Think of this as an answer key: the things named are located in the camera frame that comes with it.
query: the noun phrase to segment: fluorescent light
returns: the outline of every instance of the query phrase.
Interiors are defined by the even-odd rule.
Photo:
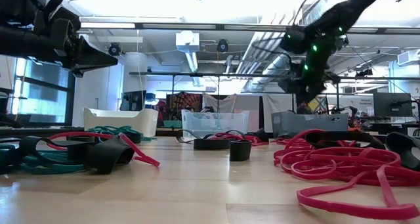
[[[145,29],[156,30],[215,30],[214,24],[143,24]]]
[[[82,28],[136,28],[134,23],[104,23],[104,22],[83,22]]]

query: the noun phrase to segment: wooden table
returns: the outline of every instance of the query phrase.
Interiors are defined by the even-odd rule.
[[[229,162],[228,151],[194,151],[174,138],[143,143],[159,169],[132,162],[110,175],[4,175],[1,224],[254,224],[420,223],[378,221],[304,208],[296,190],[336,184],[298,180],[273,166],[280,145],[253,148],[248,162]],[[394,188],[399,203],[420,205],[419,188]],[[319,197],[383,206],[378,187]]]

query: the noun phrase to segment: white column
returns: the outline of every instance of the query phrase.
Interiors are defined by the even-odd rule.
[[[148,57],[143,53],[127,53],[124,59],[123,92],[147,88],[147,76],[130,76],[130,72],[147,72]]]

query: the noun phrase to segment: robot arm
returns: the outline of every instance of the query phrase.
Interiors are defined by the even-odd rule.
[[[306,59],[298,66],[296,79],[289,82],[288,93],[296,93],[301,102],[308,103],[325,89],[325,82],[339,82],[339,78],[328,72],[328,58],[343,46],[337,38],[345,35],[356,23],[363,11],[376,0],[347,0],[336,4],[313,22],[303,27],[293,25],[286,30],[280,47],[286,51],[303,54]]]
[[[116,65],[116,58],[78,36],[79,17],[59,7],[62,2],[0,0],[0,55],[59,64],[78,77]]]

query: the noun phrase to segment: ceiling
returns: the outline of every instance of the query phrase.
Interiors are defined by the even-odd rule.
[[[101,9],[110,10],[109,13],[92,11],[92,1]],[[159,9],[166,13],[164,20],[161,18],[146,17],[147,22],[223,22],[237,24],[257,24],[261,16],[267,11],[281,10],[285,7],[296,9],[302,0],[156,0],[154,5],[148,4],[151,0],[132,1],[125,5],[128,0],[68,0],[64,6],[75,13],[86,16],[86,20],[92,21],[121,21],[124,18],[134,18],[135,11],[146,16],[149,10]],[[340,0],[328,0],[324,8],[329,8]],[[359,26],[420,26],[420,14],[410,7],[417,0],[403,0],[396,3],[394,0],[379,0],[370,7],[359,19]],[[112,16],[112,8],[117,6],[126,7],[119,16]],[[188,14],[177,14],[174,10],[182,10]],[[138,51],[148,53],[149,66],[161,67],[161,71],[177,71],[180,65],[186,61],[185,54],[177,51],[175,45],[178,30],[91,30],[89,40],[102,50],[106,50],[111,42],[119,42],[125,52]],[[205,71],[220,72],[220,64],[217,61],[226,60],[228,55],[241,57],[250,44],[253,32],[221,32],[221,31],[197,31],[200,38],[200,52],[197,53],[199,69]],[[220,39],[226,39],[229,53],[217,54],[216,46]],[[420,48],[420,35],[348,35],[350,45],[332,56],[329,65],[335,73],[345,73],[349,68],[355,68],[364,61],[377,59],[378,65],[387,65],[387,61],[396,59],[396,54],[405,48]],[[264,70],[267,64],[262,64],[255,72]]]

